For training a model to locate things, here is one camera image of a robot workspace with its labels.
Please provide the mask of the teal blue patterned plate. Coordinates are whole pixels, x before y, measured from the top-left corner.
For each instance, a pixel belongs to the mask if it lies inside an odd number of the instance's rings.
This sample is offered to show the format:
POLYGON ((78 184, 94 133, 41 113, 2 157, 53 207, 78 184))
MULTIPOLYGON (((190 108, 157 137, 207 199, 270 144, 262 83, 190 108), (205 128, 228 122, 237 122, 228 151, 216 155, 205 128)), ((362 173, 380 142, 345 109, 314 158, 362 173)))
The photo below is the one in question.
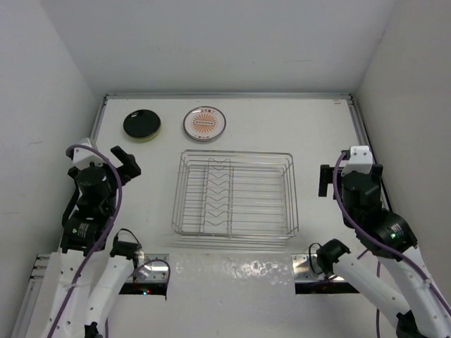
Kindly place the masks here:
POLYGON ((155 132, 154 134, 151 134, 147 137, 128 137, 128 139, 130 140, 130 142, 133 142, 135 144, 144 144, 157 139, 159 135, 160 132, 155 132))

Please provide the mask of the black plate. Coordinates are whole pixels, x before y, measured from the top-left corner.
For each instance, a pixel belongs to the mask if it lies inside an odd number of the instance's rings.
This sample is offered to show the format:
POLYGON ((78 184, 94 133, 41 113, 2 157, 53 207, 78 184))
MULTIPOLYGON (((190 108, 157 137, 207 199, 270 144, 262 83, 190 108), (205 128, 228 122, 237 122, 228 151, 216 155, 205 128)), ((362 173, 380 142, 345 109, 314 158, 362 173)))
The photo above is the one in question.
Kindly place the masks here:
POLYGON ((128 114, 123 121, 123 130, 134 139, 148 139, 161 129, 161 119, 153 111, 141 109, 128 114))

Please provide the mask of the white plate orange sunburst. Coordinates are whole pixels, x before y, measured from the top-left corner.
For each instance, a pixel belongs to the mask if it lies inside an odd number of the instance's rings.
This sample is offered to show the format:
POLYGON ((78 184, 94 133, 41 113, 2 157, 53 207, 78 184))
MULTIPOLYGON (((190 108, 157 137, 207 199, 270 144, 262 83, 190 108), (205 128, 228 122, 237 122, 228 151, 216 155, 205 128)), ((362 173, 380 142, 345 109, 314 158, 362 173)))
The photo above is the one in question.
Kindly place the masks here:
POLYGON ((227 120, 222 111, 213 106, 198 106, 183 119, 185 134, 197 142, 210 142, 225 131, 227 120))

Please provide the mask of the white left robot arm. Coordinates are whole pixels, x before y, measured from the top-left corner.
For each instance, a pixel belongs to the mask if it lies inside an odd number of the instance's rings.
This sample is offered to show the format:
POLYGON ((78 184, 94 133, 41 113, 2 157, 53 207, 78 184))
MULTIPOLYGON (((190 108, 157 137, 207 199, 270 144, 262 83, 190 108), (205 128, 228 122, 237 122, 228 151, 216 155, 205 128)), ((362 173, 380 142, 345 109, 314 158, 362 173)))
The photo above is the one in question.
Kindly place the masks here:
POLYGON ((141 174, 132 154, 120 146, 111 153, 120 166, 87 143, 66 151, 73 162, 68 175, 75 191, 63 213, 58 251, 50 257, 55 289, 38 337, 106 337, 109 313, 137 266, 140 243, 114 239, 104 270, 98 271, 121 208, 123 186, 141 174))

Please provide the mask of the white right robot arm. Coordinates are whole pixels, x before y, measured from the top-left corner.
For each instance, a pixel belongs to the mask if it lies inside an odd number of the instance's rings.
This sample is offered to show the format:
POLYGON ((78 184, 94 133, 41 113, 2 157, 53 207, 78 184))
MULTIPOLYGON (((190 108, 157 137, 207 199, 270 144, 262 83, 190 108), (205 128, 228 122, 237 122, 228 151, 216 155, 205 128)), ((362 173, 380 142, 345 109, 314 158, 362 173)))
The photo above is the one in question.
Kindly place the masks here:
POLYGON ((320 167, 319 196, 333 186, 344 224, 390 273, 393 289, 369 272, 338 239, 320 245, 316 263, 326 277, 344 278, 394 327, 397 337, 449 337, 450 305, 428 274, 418 240, 400 215, 381 201, 381 165, 368 173, 320 167))

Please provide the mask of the steel right mounting plate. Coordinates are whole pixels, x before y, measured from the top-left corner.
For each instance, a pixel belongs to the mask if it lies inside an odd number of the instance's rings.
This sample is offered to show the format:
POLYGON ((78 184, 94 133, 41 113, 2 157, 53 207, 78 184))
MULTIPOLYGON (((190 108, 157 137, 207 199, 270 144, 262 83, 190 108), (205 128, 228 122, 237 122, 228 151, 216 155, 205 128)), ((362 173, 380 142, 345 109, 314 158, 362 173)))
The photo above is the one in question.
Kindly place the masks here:
POLYGON ((327 276, 321 272, 316 262, 316 254, 293 254, 292 271, 295 282, 332 282, 339 280, 336 275, 327 276))

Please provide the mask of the steel mounting plate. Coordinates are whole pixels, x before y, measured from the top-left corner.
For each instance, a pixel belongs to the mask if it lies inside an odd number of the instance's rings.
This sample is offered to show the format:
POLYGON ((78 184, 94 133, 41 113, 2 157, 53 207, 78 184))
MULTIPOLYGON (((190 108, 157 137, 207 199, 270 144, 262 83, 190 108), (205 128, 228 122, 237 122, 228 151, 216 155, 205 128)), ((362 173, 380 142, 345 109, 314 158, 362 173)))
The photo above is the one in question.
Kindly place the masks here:
POLYGON ((321 272, 316 262, 316 254, 293 254, 292 271, 295 282, 332 282, 339 280, 336 275, 327 276, 321 272))
POLYGON ((167 282, 171 276, 169 255, 167 253, 142 254, 137 258, 136 268, 131 278, 137 282, 167 282))

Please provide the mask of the aluminium table edge rail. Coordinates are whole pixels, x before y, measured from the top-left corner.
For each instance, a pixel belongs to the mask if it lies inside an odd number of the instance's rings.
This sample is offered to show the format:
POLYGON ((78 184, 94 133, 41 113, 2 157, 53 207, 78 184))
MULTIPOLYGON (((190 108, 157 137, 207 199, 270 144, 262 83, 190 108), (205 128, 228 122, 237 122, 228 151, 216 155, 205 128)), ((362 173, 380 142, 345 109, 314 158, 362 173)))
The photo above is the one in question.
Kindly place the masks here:
POLYGON ((349 95, 347 105, 350 111, 354 131, 357 136, 358 145, 371 147, 371 141, 364 124, 364 119, 353 96, 349 95))

